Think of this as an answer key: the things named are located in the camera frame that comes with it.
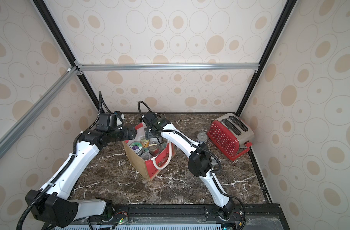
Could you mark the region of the burlap canvas bag red lining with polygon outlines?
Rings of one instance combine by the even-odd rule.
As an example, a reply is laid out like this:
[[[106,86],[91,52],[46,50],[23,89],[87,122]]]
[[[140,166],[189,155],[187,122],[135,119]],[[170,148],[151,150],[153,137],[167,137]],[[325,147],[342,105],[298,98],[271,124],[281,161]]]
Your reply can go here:
[[[157,141],[150,141],[148,148],[143,148],[140,156],[133,152],[129,145],[133,142],[140,142],[141,139],[146,139],[144,129],[145,125],[140,123],[135,126],[137,135],[134,140],[123,141],[123,146],[126,155],[131,165],[143,176],[146,180],[152,181],[157,174],[164,170],[170,163],[171,159],[176,155],[175,146],[168,140],[163,140],[161,144]]]

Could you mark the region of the purple flower label jar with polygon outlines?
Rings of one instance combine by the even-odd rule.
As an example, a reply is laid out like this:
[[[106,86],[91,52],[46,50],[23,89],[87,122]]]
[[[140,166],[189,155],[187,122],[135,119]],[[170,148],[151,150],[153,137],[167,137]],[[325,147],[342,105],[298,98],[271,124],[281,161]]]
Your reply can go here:
[[[138,156],[140,156],[143,152],[143,146],[140,142],[133,142],[129,145],[129,147]]]

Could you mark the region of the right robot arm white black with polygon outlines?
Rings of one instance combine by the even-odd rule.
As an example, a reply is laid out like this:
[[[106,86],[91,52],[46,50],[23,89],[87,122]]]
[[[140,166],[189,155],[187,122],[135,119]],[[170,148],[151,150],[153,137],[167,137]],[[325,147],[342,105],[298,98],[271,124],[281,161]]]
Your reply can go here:
[[[237,230],[246,224],[245,206],[241,199],[226,193],[216,174],[222,171],[222,164],[205,143],[191,140],[179,131],[167,118],[153,112],[144,101],[138,101],[138,112],[141,122],[145,124],[147,139],[162,137],[177,146],[188,158],[188,170],[198,177],[209,190],[214,204],[219,208],[217,213],[222,220],[228,220],[239,214],[241,222]]]

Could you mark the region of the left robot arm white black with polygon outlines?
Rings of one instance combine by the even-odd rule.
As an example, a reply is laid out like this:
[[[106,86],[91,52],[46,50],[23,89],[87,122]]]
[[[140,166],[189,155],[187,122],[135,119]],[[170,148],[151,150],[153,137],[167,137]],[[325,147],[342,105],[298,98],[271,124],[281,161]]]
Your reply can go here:
[[[18,230],[23,228],[29,214],[47,223],[49,230],[91,216],[103,221],[112,219],[111,200],[70,201],[69,197],[85,168],[104,147],[111,142],[135,139],[137,130],[131,124],[125,125],[123,119],[124,115],[111,112],[99,95],[99,114],[93,124],[75,138],[69,157],[39,190],[30,190],[26,195],[28,207],[17,223]]]

